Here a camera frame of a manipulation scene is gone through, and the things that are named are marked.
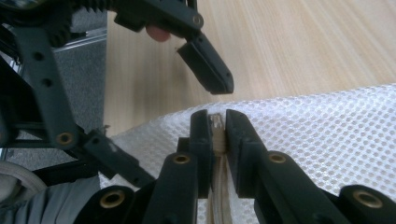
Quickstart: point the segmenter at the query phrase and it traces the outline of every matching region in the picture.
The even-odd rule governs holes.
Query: metal rod
[[[107,40],[107,28],[99,28],[86,32],[86,36],[77,38],[65,44],[63,47],[54,49],[54,53],[58,53],[68,49],[74,49],[85,45],[90,45]]]
[[[0,148],[0,161],[5,161],[7,157],[7,148]]]

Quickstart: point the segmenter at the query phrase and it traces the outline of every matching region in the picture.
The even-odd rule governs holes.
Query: black mechanical linkage
[[[191,115],[189,152],[198,160],[198,196],[207,198],[214,163],[212,131],[207,110]]]
[[[134,199],[134,191],[127,187],[112,186],[99,190],[85,204],[74,223],[136,223],[126,220]]]
[[[198,163],[191,153],[169,155],[152,192],[143,222],[195,223]]]
[[[32,88],[1,57],[0,71],[0,147],[53,147]],[[41,140],[16,140],[21,130]]]
[[[396,204],[376,190],[319,189],[288,155],[268,151],[248,117],[227,110],[228,160],[236,193],[254,198],[260,223],[391,223]]]
[[[17,43],[34,88],[40,114],[52,145],[67,150],[78,143],[75,124],[45,31],[16,28]]]
[[[67,163],[42,168],[34,171],[47,186],[75,182],[77,179],[89,178],[98,175],[97,166],[91,162],[70,161]]]
[[[97,161],[99,170],[108,178],[120,174],[138,188],[142,188],[154,180],[149,173],[139,166],[137,159],[117,147],[103,134],[92,131],[86,139],[83,149],[81,151],[75,149],[73,152],[82,158],[88,157],[88,161]]]
[[[197,11],[196,0],[119,0],[115,10],[115,22],[135,32],[151,24],[186,38],[187,43],[177,52],[204,88],[212,94],[233,92],[230,70],[201,33],[204,18]]]

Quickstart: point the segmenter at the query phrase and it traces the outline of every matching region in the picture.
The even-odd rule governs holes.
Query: wooden surface
[[[105,124],[109,134],[218,101],[267,99],[396,82],[393,0],[199,0],[203,32],[233,72],[213,96],[176,53],[108,14]]]

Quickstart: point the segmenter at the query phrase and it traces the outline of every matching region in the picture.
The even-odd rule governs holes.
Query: white mesh fabric
[[[361,184],[396,201],[396,84],[200,105],[113,139],[157,177],[165,157],[176,151],[177,139],[189,136],[191,114],[201,109],[223,117],[226,109],[245,113],[268,150],[289,154],[322,189],[338,194],[344,185]],[[101,176],[102,188],[121,183],[119,177]],[[239,200],[230,192],[234,223],[257,223],[252,200]],[[199,202],[198,223],[205,223],[203,201]]]

